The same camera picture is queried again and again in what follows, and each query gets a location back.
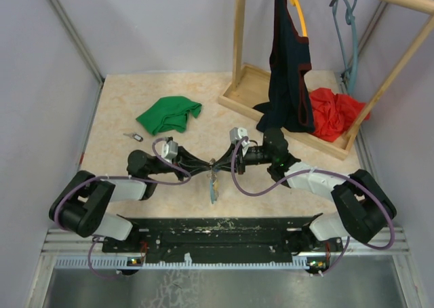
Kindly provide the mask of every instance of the dark blue cloth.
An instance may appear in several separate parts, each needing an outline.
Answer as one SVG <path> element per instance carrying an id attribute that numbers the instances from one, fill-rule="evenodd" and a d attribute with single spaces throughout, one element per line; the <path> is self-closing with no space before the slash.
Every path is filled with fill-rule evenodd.
<path id="1" fill-rule="evenodd" d="M 270 102 L 253 109 L 264 113 L 256 129 L 286 128 L 314 132 L 311 100 L 304 75 L 312 69 L 309 39 L 298 35 L 288 13 L 288 0 L 275 0 L 273 50 L 270 55 Z"/>

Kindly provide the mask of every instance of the wooden table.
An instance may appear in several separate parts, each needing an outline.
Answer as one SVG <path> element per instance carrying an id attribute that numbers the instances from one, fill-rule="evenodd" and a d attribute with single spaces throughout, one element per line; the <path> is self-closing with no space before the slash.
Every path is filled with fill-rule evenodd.
<path id="1" fill-rule="evenodd" d="M 94 174 L 126 175 L 127 157 L 142 149 L 152 154 L 151 144 L 157 137 L 173 136 L 174 140 L 202 160 L 218 159 L 229 146 L 229 131 L 245 127 L 249 137 L 262 143 L 256 122 L 217 103 L 220 90 L 231 80 L 230 73 L 158 73 L 142 75 L 109 75 L 106 78 L 94 124 L 87 144 L 82 169 Z M 338 90 L 330 72 L 309 72 L 309 89 L 318 87 Z M 183 95 L 200 102 L 202 112 L 190 118 L 185 133 L 165 132 L 153 137 L 136 121 L 136 117 L 160 97 Z M 123 133 L 137 132 L 144 137 L 137 142 Z M 301 160 L 327 170 L 351 173 L 359 168 L 357 154 L 340 161 L 288 138 L 290 152 Z M 274 182 L 266 166 L 247 167 L 238 176 L 241 186 L 252 192 L 261 191 Z M 176 181 L 173 174 L 157 175 L 158 180 Z M 158 185 L 147 201 L 123 201 L 110 204 L 108 210 L 126 217 L 247 217 L 247 216 L 310 216 L 332 212 L 334 204 L 306 191 L 277 187 L 262 197 L 242 195 L 231 175 L 218 173 L 220 197 L 210 201 L 210 184 L 206 173 L 199 174 L 181 186 Z"/>

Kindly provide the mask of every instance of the wooden tray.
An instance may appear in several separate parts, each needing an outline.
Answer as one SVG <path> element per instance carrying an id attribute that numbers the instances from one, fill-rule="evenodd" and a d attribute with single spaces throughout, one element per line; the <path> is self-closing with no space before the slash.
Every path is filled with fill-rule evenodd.
<path id="1" fill-rule="evenodd" d="M 218 103 L 259 121 L 263 114 L 252 108 L 257 104 L 269 101 L 269 83 L 269 72 L 253 65 L 245 64 L 241 70 L 241 79 L 238 85 L 234 88 L 231 82 L 218 97 Z M 282 128 L 282 131 L 285 135 L 341 160 L 347 157 L 358 132 L 356 130 L 351 135 L 343 135 L 331 143 L 307 133 L 291 133 L 285 128 Z"/>

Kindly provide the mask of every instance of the wooden frame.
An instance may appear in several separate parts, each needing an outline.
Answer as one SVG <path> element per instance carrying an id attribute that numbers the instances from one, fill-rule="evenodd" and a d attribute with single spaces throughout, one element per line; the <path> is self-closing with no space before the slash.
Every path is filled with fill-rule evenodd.
<path id="1" fill-rule="evenodd" d="M 333 155 L 339 159 L 347 157 L 362 121 L 366 118 L 374 105 L 380 100 L 395 78 L 408 63 L 417 49 L 422 45 L 430 32 L 434 29 L 434 0 L 380 0 L 416 10 L 430 15 L 427 23 L 422 27 L 419 34 L 414 38 L 403 56 L 398 60 L 392 71 L 377 89 L 376 93 L 366 103 L 363 110 L 353 122 L 349 130 L 335 142 L 326 142 L 314 135 L 307 133 L 291 133 L 285 129 L 283 132 L 296 140 L 299 140 L 320 151 Z M 255 104 L 264 102 L 268 98 L 268 84 L 270 73 L 255 66 L 245 64 L 241 66 L 243 51 L 243 28 L 244 28 L 245 0 L 235 0 L 235 28 L 233 44 L 233 74 L 232 82 L 227 89 L 218 97 L 218 103 L 230 108 L 242 115 L 258 121 L 262 113 L 252 109 Z"/>

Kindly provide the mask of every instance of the gray wall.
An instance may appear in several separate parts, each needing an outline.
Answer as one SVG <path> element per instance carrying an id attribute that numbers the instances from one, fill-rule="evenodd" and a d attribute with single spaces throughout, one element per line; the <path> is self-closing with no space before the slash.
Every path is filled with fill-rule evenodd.
<path id="1" fill-rule="evenodd" d="M 397 6 L 387 12 L 360 62 L 355 97 L 368 100 L 425 23 Z M 397 207 L 413 257 L 434 305 L 434 34 L 363 124 L 380 181 Z"/>
<path id="2" fill-rule="evenodd" d="M 300 0 L 307 22 L 314 69 L 340 71 L 342 57 L 331 0 Z M 103 74 L 144 71 L 231 71 L 234 0 L 61 0 Z M 274 0 L 246 0 L 244 56 L 264 69 L 273 40 Z M 359 0 L 359 35 L 376 0 Z M 350 49 L 351 29 L 342 37 Z M 295 7 L 290 8 L 299 26 Z"/>
<path id="3" fill-rule="evenodd" d="M 98 85 L 46 0 L 0 8 L 0 307 L 23 307 Z"/>

